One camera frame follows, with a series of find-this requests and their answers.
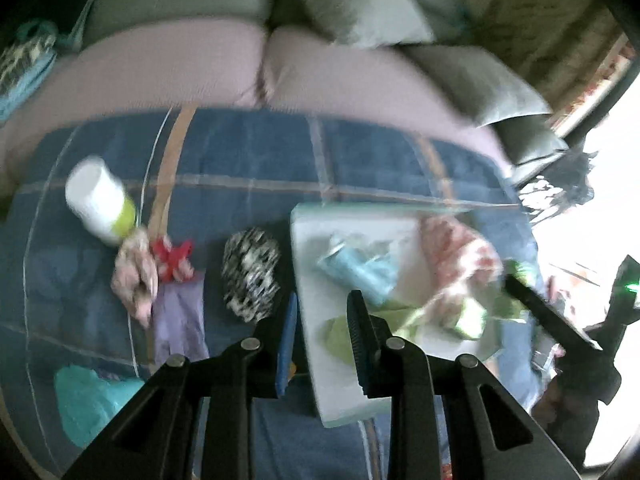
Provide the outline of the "blue face mask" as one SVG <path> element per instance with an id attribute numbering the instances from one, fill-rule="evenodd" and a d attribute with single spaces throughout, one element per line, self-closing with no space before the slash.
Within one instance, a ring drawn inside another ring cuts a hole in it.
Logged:
<path id="1" fill-rule="evenodd" d="M 399 263 L 390 245 L 358 237 L 330 237 L 317 266 L 338 284 L 360 290 L 378 308 L 390 299 L 399 278 Z"/>

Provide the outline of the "green tissue pack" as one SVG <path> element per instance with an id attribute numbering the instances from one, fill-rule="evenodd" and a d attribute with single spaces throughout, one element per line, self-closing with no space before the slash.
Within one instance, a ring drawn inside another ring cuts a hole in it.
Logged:
<path id="1" fill-rule="evenodd" d="M 472 278 L 452 285 L 440 307 L 439 324 L 463 340 L 479 340 L 490 321 L 525 323 L 528 314 L 520 300 L 504 292 L 496 281 Z"/>

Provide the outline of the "leopard print scrunchie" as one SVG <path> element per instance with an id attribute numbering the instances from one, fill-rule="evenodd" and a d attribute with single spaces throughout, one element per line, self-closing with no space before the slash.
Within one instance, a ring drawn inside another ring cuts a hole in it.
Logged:
<path id="1" fill-rule="evenodd" d="M 273 312 L 280 258 L 277 241 L 261 229 L 236 232 L 224 244 L 224 303 L 244 323 L 258 323 Z"/>

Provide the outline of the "pink white fuzzy cloth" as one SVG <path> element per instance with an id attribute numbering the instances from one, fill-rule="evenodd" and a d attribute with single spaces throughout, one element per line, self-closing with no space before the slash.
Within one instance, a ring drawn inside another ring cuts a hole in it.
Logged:
<path id="1" fill-rule="evenodd" d="M 422 254 L 435 291 L 422 307 L 410 310 L 404 329 L 412 332 L 427 322 L 442 327 L 440 307 L 452 285 L 468 278 L 480 284 L 497 281 L 503 270 L 494 246 L 460 220 L 451 216 L 424 217 L 419 226 Z"/>

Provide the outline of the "pink cream fabric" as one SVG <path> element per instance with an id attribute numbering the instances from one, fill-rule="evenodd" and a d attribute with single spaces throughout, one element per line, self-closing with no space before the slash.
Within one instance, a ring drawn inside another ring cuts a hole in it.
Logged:
<path id="1" fill-rule="evenodd" d="M 159 284 L 148 232 L 145 228 L 135 228 L 119 247 L 111 289 L 128 314 L 145 330 L 151 324 Z"/>

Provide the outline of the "teal rimmed white tray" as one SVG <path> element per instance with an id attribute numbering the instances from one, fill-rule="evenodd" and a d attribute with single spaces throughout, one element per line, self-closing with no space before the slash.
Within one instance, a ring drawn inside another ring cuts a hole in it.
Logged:
<path id="1" fill-rule="evenodd" d="M 490 290 L 467 278 L 440 284 L 424 228 L 449 212 L 385 204 L 301 204 L 291 246 L 312 391 L 326 428 L 390 410 L 375 388 L 378 359 L 420 348 L 452 361 L 500 350 Z"/>

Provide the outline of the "blue plaid tablecloth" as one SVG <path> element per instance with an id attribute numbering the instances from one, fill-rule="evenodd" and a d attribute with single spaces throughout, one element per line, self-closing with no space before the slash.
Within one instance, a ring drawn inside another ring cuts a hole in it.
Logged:
<path id="1" fill-rule="evenodd" d="M 393 479 L 395 364 L 358 384 L 349 300 L 437 361 L 498 358 L 525 414 L 541 285 L 488 158 L 266 110 L 113 116 L 40 142 L 1 227 L 1 417 L 52 479 Z"/>

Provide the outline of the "teal plastic toy box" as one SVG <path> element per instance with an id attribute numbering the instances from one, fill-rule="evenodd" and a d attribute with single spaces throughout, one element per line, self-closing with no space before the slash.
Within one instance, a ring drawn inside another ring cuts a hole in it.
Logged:
<path id="1" fill-rule="evenodd" d="M 63 430 L 78 448 L 86 448 L 142 388 L 140 378 L 103 376 L 70 365 L 54 375 Z"/>

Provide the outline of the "white medicine bottle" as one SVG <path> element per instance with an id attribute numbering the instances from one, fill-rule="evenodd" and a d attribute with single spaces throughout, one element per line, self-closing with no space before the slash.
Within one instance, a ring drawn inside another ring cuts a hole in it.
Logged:
<path id="1" fill-rule="evenodd" d="M 73 168 L 65 200 L 86 230 L 107 245 L 119 245 L 136 226 L 134 201 L 98 156 L 88 156 Z"/>

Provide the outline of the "grey throw pillow small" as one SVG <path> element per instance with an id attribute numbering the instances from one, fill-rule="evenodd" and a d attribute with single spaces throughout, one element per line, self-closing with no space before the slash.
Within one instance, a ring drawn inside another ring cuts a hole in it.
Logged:
<path id="1" fill-rule="evenodd" d="M 481 47 L 414 46 L 404 53 L 479 127 L 551 113 L 528 82 Z"/>

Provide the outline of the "pink sofa seat cover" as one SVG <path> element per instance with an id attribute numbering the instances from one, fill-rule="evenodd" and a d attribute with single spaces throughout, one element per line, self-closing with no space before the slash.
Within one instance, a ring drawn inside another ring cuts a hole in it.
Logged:
<path id="1" fill-rule="evenodd" d="M 310 29 L 192 18 L 118 32 L 64 56 L 1 129 L 1 193 L 10 196 L 43 137 L 99 116 L 173 105 L 257 108 L 375 122 L 511 163 L 495 133 L 456 110 L 396 49 L 337 46 Z"/>

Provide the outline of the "patterned curtain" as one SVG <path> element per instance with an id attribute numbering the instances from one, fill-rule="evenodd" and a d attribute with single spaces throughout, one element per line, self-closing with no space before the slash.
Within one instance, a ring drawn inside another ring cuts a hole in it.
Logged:
<path id="1" fill-rule="evenodd" d="M 602 0 L 492 0 L 476 30 L 555 113 L 587 90 L 622 37 Z"/>

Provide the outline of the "grey throw pillow large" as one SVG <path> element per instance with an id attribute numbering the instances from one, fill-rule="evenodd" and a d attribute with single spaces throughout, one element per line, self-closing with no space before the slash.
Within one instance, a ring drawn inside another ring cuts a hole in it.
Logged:
<path id="1" fill-rule="evenodd" d="M 430 44 L 434 30 L 416 0 L 299 0 L 319 32 L 360 49 Z"/>

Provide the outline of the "blue patterned cushion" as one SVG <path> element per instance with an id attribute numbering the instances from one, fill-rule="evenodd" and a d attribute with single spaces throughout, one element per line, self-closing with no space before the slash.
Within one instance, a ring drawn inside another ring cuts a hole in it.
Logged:
<path id="1" fill-rule="evenodd" d="M 4 124 L 40 87 L 58 57 L 58 28 L 50 21 L 21 25 L 1 53 L 1 122 Z"/>

